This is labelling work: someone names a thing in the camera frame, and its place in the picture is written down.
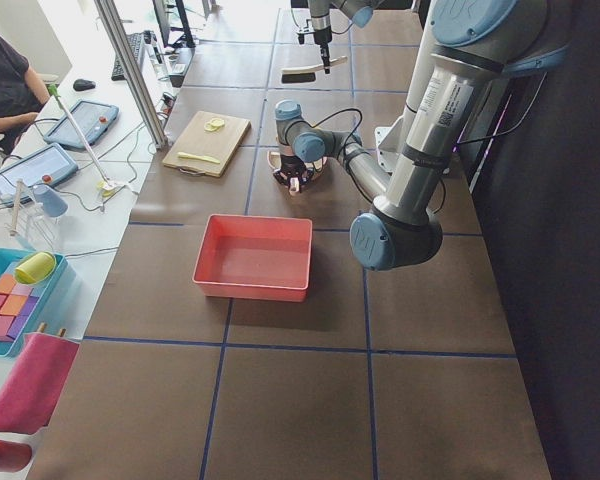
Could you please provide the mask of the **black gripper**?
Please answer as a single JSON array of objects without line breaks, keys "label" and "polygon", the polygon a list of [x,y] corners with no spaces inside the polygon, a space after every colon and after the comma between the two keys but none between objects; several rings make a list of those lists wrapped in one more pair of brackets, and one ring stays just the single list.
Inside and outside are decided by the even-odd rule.
[{"label": "black gripper", "polygon": [[313,179],[313,170],[297,156],[281,155],[280,165],[273,170],[276,181],[289,192],[302,192]]},{"label": "black gripper", "polygon": [[326,74],[329,74],[331,71],[329,43],[332,41],[330,17],[322,16],[307,19],[306,25],[300,26],[297,30],[298,41],[300,44],[304,43],[307,35],[312,35],[314,43],[320,47],[322,69]]}]

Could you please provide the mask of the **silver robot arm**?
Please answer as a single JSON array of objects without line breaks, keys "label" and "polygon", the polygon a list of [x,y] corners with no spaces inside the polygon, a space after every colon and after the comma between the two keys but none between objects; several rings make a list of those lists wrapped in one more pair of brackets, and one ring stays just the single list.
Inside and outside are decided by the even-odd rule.
[{"label": "silver robot arm", "polygon": [[332,41],[332,28],[330,9],[334,7],[343,13],[351,25],[363,28],[369,23],[374,10],[381,1],[371,0],[342,0],[342,1],[308,1],[310,18],[305,21],[304,26],[299,26],[297,31],[298,42],[303,45],[306,36],[312,36],[314,43],[320,48],[321,62],[314,66],[293,67],[283,71],[284,75],[309,77],[309,81],[315,79],[315,73],[324,71],[330,73],[332,65],[337,65],[346,60],[341,57],[332,61],[329,44]]},{"label": "silver robot arm", "polygon": [[284,166],[336,160],[372,205],[350,228],[361,265],[375,271],[431,259],[442,229],[429,201],[448,167],[476,102],[502,77],[556,67],[569,43],[569,1],[433,1],[403,113],[388,139],[395,148],[383,169],[354,133],[311,126],[293,100],[275,108]]}]

